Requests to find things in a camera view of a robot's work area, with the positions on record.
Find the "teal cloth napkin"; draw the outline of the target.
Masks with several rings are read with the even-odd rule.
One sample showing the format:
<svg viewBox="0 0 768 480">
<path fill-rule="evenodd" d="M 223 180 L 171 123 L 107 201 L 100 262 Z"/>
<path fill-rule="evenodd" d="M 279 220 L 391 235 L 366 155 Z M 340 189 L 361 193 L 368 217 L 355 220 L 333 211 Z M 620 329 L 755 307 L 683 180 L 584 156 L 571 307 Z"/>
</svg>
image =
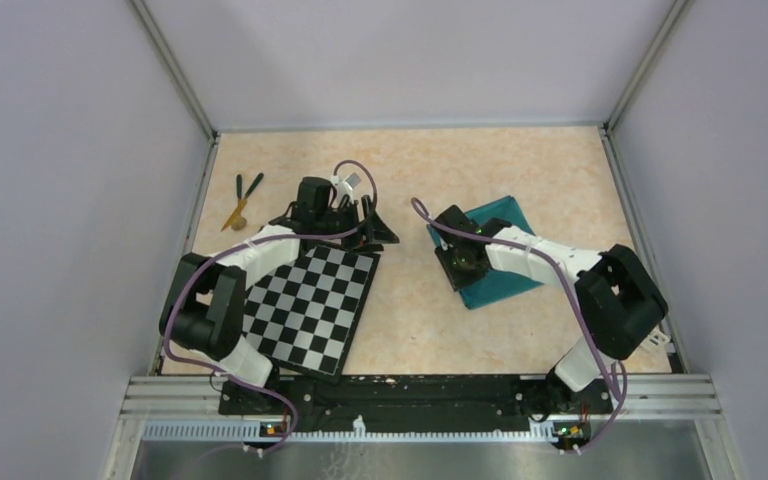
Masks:
<svg viewBox="0 0 768 480">
<path fill-rule="evenodd" d="M 510 195 L 467 211 L 452 205 L 440 213 L 435 221 L 459 229 L 466 227 L 472 233 L 479 233 L 480 229 L 493 219 L 506 221 L 527 233 L 534 233 L 519 203 Z M 462 269 L 455 265 L 455 251 L 449 241 L 462 241 L 462 238 L 453 237 L 448 233 L 440 234 L 432 226 L 427 229 L 435 245 L 435 256 L 452 289 L 460 295 L 467 309 L 485 307 L 541 286 L 540 282 L 522 275 L 491 270 L 489 264 L 480 265 L 473 270 Z"/>
</svg>

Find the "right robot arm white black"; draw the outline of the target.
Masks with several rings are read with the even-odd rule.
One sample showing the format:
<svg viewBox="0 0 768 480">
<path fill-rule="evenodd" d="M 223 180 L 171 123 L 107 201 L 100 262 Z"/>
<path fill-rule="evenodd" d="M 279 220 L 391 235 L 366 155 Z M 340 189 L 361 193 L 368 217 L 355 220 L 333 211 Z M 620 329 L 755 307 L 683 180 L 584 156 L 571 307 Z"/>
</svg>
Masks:
<svg viewBox="0 0 768 480">
<path fill-rule="evenodd" d="M 499 218 L 477 224 L 456 205 L 429 225 L 440 238 L 435 252 L 453 289 L 503 272 L 566 295 L 582 336 L 547 375 L 547 400 L 560 412 L 582 404 L 586 387 L 649 340 L 669 311 L 642 261 L 625 245 L 570 247 Z"/>
</svg>

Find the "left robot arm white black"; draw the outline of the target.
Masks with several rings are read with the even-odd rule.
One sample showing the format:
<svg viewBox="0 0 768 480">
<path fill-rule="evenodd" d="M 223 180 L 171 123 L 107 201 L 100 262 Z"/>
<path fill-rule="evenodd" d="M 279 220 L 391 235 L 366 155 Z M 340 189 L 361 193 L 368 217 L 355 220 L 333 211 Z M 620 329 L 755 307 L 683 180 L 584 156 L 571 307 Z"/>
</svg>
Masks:
<svg viewBox="0 0 768 480">
<path fill-rule="evenodd" d="M 305 177 L 285 212 L 230 253 L 177 265 L 160 334 L 245 382 L 257 413 L 279 404 L 279 368 L 330 382 L 343 372 L 381 252 L 398 242 L 357 182 Z"/>
</svg>

